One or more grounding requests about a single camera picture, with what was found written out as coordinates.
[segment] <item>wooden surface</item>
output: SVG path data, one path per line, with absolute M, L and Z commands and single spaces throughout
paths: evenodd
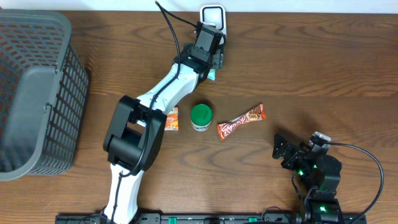
M 176 56 L 159 12 L 64 12 L 91 86 L 75 165 L 56 177 L 0 183 L 0 223 L 53 223 L 60 213 L 93 213 L 108 202 L 111 172 L 102 143 L 116 103 L 158 83 Z M 190 21 L 199 14 L 178 13 Z M 398 219 L 398 15 L 227 14 L 224 68 L 179 104 L 180 130 L 166 132 L 139 191 L 141 208 L 165 213 L 260 213 L 297 209 L 292 173 L 272 158 L 276 132 L 307 140 L 314 131 L 370 151 L 386 182 L 368 223 Z M 189 25 L 172 21 L 181 47 Z M 190 108 L 207 101 L 211 128 L 190 126 Z M 266 121 L 240 126 L 221 142 L 215 123 L 264 103 Z M 379 187 L 376 164 L 348 148 L 337 198 L 362 212 Z

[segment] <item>white container with green lid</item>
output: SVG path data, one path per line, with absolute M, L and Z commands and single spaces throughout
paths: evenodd
M 204 104 L 196 105 L 191 110 L 192 127 L 197 131 L 206 131 L 213 119 L 210 107 Z

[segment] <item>table top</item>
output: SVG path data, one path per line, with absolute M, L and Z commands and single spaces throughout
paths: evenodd
M 63 12 L 87 69 L 90 95 L 70 171 L 0 183 L 0 223 L 53 223 L 58 214 L 94 213 L 109 199 L 111 171 L 102 144 L 116 103 L 157 84 L 176 56 L 159 12 Z M 189 21 L 199 13 L 179 12 Z M 193 29 L 173 20 L 180 46 Z M 274 134 L 308 140 L 314 131 L 374 154 L 386 181 L 369 223 L 398 219 L 398 15 L 228 13 L 224 68 L 178 104 L 180 130 L 164 134 L 144 174 L 140 208 L 164 213 L 296 210 L 291 171 L 272 158 Z M 207 102 L 213 124 L 193 130 L 190 109 Z M 263 103 L 267 119 L 220 141 L 215 124 Z M 367 155 L 332 146 L 343 163 L 336 198 L 362 212 L 379 187 Z

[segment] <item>red and white candy wrapper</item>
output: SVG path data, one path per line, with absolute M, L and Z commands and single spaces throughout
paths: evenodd
M 217 124 L 217 131 L 220 135 L 220 139 L 224 140 L 229 134 L 241 124 L 247 124 L 253 121 L 261 121 L 267 119 L 267 115 L 264 112 L 264 105 L 261 103 L 255 108 L 251 109 L 244 115 L 228 121 L 227 123 Z

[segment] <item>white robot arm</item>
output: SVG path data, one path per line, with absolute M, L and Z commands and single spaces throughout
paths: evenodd
M 201 10 L 202 22 L 197 25 L 195 44 L 185 44 L 180 54 L 179 74 L 176 74 L 178 59 L 175 58 L 169 73 L 153 89 L 137 99 L 128 96 L 120 99 L 104 141 L 104 150 L 108 152 L 108 161 L 111 163 L 112 186 L 101 223 L 131 222 L 137 213 L 137 195 L 142 176 L 160 149 L 167 114 L 185 95 L 206 80 L 211 69 L 222 67 L 226 40 L 225 10 L 222 6 L 209 6 L 209 9 L 212 16 L 208 16 L 209 13 L 203 16 L 206 11 L 203 8 Z M 220 19 L 215 22 L 205 21 L 205 18 L 217 16 Z M 150 108 L 156 93 L 158 96 Z M 144 133 L 127 127 L 128 122 L 145 127 Z

